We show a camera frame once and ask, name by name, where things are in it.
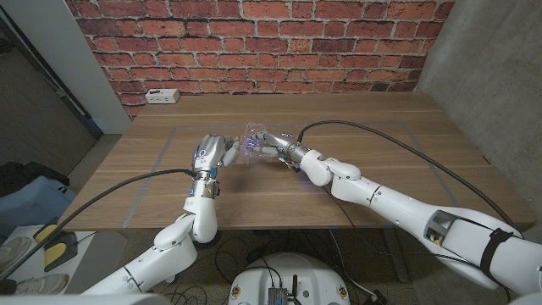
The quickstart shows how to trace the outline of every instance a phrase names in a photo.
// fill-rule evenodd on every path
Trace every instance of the yellow object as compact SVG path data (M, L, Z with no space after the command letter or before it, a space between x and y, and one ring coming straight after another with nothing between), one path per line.
M57 225L48 225L47 228L43 229L40 234L36 235L36 237L34 237L34 239L37 241L37 242L41 242L45 239L45 237L47 237L49 234L51 234L51 232L53 232L53 230L55 230L57 228Z
M54 262L66 252L66 244L59 243L45 251L45 266L47 267L50 263Z

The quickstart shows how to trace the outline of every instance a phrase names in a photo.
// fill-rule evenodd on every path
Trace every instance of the table leg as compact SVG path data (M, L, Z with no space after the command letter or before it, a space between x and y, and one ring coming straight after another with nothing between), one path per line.
M382 232L384 234L384 240L388 246L388 250L391 253L391 260L395 266L397 278L401 283L407 283L407 266L405 265L405 260L401 254L401 248L399 247L399 240L397 239L395 228L384 228L382 229Z

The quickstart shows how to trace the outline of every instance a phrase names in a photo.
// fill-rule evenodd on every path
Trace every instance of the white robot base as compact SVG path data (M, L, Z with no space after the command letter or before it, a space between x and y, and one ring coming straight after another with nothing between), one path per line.
M305 254L294 252L280 252L268 255L263 259L248 265L242 273L235 277L231 286L229 305L287 305L293 301L283 302L271 297L270 292L282 292L279 289L270 291L272 288L271 275L275 288L280 288L279 276L271 269L280 274L282 288L287 290L288 297L294 284L294 275L297 278L296 299L302 305L325 304L342 305L350 304L348 290L341 277L327 264Z

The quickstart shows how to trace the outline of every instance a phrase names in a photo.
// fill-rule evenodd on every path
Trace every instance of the brick wall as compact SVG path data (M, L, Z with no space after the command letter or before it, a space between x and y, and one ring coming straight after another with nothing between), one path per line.
M145 92L410 91L453 0L66 0L130 117Z

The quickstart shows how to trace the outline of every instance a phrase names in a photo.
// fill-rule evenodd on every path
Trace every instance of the black strap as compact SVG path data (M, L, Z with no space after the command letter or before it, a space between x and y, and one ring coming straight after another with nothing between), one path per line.
M485 247L484 253L482 254L482 259L480 260L480 269L482 270L482 272L484 272L485 275L487 275L487 277L489 277L495 283L498 283L499 281L496 280L489 271L489 267L491 266L491 260L493 260L493 256L495 255L495 251L497 251L497 247L502 242L507 241L508 238L512 237L513 235L513 233L505 232L500 228L497 228L491 234L489 234L490 239L488 245Z

